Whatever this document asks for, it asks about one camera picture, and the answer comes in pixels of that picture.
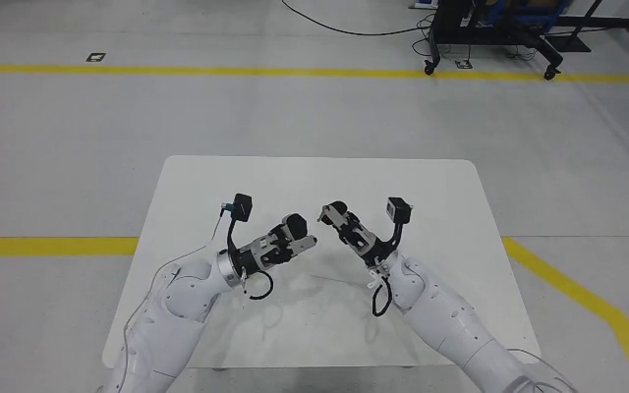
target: concrete floor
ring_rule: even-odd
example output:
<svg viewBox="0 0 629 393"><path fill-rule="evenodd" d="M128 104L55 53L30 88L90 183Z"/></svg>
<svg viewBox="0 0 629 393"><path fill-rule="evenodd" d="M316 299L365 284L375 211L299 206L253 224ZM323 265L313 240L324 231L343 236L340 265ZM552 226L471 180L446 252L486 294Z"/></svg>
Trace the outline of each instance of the concrete floor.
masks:
<svg viewBox="0 0 629 393"><path fill-rule="evenodd" d="M383 0L292 2L384 31L424 13ZM0 63L419 69L416 34L340 36L279 0L0 2ZM624 31L584 36L564 72L629 70ZM467 47L451 58L467 57ZM536 71L498 48L476 70ZM443 69L454 69L444 61ZM0 236L137 236L173 154L465 158L500 233L629 313L626 84L347 78L0 75ZM0 258L0 391L92 392L127 257ZM595 315L513 269L543 356L582 391L629 366ZM474 392L453 366L186 370L181 392Z"/></svg>

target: yellow tape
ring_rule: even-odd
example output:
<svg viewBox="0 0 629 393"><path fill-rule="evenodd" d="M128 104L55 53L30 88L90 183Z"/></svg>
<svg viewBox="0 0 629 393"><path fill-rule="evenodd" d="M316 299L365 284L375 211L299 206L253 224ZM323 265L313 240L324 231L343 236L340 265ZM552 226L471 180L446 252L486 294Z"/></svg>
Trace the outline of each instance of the yellow tape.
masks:
<svg viewBox="0 0 629 393"><path fill-rule="evenodd" d="M379 70L348 68L297 67L197 67L197 66L116 66L72 64L0 64L5 74L109 74L162 76L250 76L250 77L328 77L328 78L389 78L389 79L448 79L483 81L543 81L541 72L485 72L436 70L427 76L424 70ZM559 74L558 82L628 84L629 74Z"/></svg>
<svg viewBox="0 0 629 393"><path fill-rule="evenodd" d="M502 244L507 254L518 263L528 267L550 285L607 322L625 357L629 360L629 319L620 309L520 246L513 239L504 237Z"/></svg>
<svg viewBox="0 0 629 393"><path fill-rule="evenodd" d="M629 360L629 319L622 311L545 260L504 237L507 254L607 322ZM133 255L138 238L0 238L0 256Z"/></svg>
<svg viewBox="0 0 629 393"><path fill-rule="evenodd" d="M0 256L133 255L138 238L0 238Z"/></svg>

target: cart wheel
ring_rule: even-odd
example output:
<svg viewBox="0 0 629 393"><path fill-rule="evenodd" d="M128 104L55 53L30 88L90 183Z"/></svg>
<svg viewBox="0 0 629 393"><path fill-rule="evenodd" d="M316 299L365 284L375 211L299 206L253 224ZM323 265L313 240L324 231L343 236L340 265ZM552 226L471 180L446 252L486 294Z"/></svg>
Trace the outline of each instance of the cart wheel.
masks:
<svg viewBox="0 0 629 393"><path fill-rule="evenodd" d="M424 60L424 64L426 64L424 72L426 75L431 75L434 72L434 63L432 61Z"/></svg>
<svg viewBox="0 0 629 393"><path fill-rule="evenodd" d="M554 78L555 75L557 75L557 70L555 70L551 66L548 66L546 68L546 72L543 73L543 78L547 81L550 81L551 79Z"/></svg>

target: black power cord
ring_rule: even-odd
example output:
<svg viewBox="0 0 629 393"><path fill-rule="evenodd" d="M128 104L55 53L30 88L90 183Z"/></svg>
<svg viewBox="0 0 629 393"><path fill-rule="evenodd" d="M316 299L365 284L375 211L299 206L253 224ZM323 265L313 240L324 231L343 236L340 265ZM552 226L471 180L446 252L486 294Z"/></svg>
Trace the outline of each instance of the black power cord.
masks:
<svg viewBox="0 0 629 393"><path fill-rule="evenodd" d="M393 301L393 294L391 293L391 284L389 284L389 280L386 277L382 277L382 281L384 281L384 284L386 285L386 296L387 296L386 304L384 305L384 307L380 311L377 311L375 309L375 298L377 298L377 294L382 289L382 285L380 285L379 287L377 287L375 292L373 292L373 298L372 298L372 314L373 314L373 316L383 316L384 313L389 309L389 306L391 306L391 302Z"/></svg>
<svg viewBox="0 0 629 393"><path fill-rule="evenodd" d="M415 27L415 28L404 28L402 30L396 30L396 31L388 31L388 32L356 32L356 31L347 31L341 28L333 28L332 26L328 26L326 24L323 24L319 21L314 20L313 18L309 17L308 15L301 13L299 11L297 11L296 9L294 9L293 7L289 6L288 3L286 3L286 0L282 0L282 4L284 4L286 7L288 7L289 10L291 10L292 12L294 12L295 14L299 15L302 18L306 18L307 20L311 21L312 23L321 26L322 28L327 28L330 29L332 31L337 31L337 32L342 32L343 34L349 34L349 35L358 35L358 36L385 36L385 35L395 35L395 34L402 34L405 32L410 32L410 31L417 31L417 30L421 30L423 28L420 27Z"/></svg>
<svg viewBox="0 0 629 393"><path fill-rule="evenodd" d="M267 272L265 272L264 270L259 271L258 273L265 275L266 278L268 278L268 291L266 291L266 293L264 295L260 295L260 296L249 296L249 299L253 300L253 301L261 301L262 299L266 298L267 296L269 296L271 294L271 292L273 292L273 279L271 278L270 274L268 274Z"/></svg>

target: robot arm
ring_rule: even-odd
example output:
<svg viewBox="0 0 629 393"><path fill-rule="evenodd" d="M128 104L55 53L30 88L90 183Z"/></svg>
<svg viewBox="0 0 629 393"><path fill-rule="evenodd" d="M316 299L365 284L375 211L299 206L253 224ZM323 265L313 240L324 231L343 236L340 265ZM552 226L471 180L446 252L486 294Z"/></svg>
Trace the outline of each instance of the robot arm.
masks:
<svg viewBox="0 0 629 393"><path fill-rule="evenodd" d="M228 210L232 218L226 250L201 248L166 271L158 270L156 285L135 312L133 327L125 328L125 346L105 393L166 392L190 360L220 294L244 288L248 277L262 273L270 280L270 289L250 298L265 298L272 291L272 278L264 270L315 246L306 220L291 214L268 234L237 248L231 238L235 223L248 221L252 207L251 198L241 194L223 204L221 216Z"/></svg>
<svg viewBox="0 0 629 393"><path fill-rule="evenodd" d="M420 338L458 365L483 392L542 391L539 387L547 384L537 382L491 336L474 307L423 263L396 250L402 225L410 221L412 208L401 198L389 199L387 214L395 223L395 231L388 242L366 229L342 201L324 206L319 220L336 229L341 241L363 259L374 283L379 284L373 296L375 316L384 314L393 302ZM387 288L388 302L383 311L377 312L375 295L383 287ZM575 392L567 384L561 387Z"/></svg>

